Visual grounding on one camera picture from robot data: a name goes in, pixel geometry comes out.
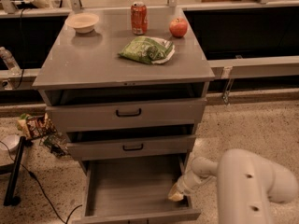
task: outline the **apple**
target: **apple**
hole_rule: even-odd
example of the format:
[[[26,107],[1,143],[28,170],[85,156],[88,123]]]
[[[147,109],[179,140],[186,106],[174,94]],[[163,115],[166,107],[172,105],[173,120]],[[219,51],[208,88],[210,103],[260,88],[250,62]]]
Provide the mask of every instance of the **apple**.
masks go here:
[[[187,33],[188,23],[183,18],[176,18],[170,21],[169,31],[174,37],[183,37]]]

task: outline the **clear bottle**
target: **clear bottle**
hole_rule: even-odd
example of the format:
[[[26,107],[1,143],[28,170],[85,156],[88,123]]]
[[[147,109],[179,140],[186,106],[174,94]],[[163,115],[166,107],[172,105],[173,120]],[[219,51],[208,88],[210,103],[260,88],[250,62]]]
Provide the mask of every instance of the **clear bottle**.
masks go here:
[[[16,62],[15,58],[12,56],[11,52],[4,47],[0,48],[0,57],[7,66],[8,70],[11,71],[11,74],[14,76],[19,76],[21,74],[21,69]]]

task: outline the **red soda can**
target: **red soda can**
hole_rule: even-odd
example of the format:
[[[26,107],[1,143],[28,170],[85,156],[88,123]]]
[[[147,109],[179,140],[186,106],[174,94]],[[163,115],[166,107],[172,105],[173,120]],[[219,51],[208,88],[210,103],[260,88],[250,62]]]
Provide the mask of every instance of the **red soda can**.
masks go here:
[[[134,2],[131,5],[132,32],[143,35],[148,31],[147,7],[143,2]]]

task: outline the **speckled floor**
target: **speckled floor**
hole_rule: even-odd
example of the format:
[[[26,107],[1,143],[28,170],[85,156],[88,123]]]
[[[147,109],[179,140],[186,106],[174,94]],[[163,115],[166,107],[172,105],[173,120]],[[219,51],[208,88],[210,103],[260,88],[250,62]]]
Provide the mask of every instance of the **speckled floor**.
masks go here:
[[[32,112],[38,113],[39,107]],[[0,109],[0,140],[9,134],[21,134],[16,128],[19,114],[30,108]],[[208,106],[195,143],[194,156],[205,156],[216,161],[221,154],[233,147],[253,151],[276,161],[295,173],[299,179],[299,90],[279,92],[256,91],[232,93],[230,104],[224,105],[218,94],[208,95]],[[0,152],[0,165],[11,160]],[[34,172],[61,218],[66,221],[71,210],[82,204],[84,174],[70,157],[56,158],[46,147],[34,141],[24,151],[22,164]],[[3,202],[9,175],[0,175],[0,202]],[[17,206],[0,205],[0,223],[63,223],[51,209],[38,184],[21,168],[16,187],[21,197]],[[201,187],[192,197],[202,215],[190,224],[218,223],[216,179]],[[276,224],[299,223],[299,198],[291,203],[271,203]],[[79,218],[79,208],[70,218]]]

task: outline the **white bowl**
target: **white bowl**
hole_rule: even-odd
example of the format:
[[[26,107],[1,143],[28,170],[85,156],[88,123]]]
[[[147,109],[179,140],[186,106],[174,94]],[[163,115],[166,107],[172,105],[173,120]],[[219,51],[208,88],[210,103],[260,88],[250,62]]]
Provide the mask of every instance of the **white bowl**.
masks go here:
[[[20,142],[20,137],[16,134],[9,135],[1,140],[9,149],[9,151],[14,151],[17,149],[17,146]],[[0,149],[3,151],[7,151],[7,148],[0,142]]]
[[[91,32],[97,22],[99,22],[99,17],[93,13],[79,13],[71,15],[65,20],[66,25],[81,34]]]

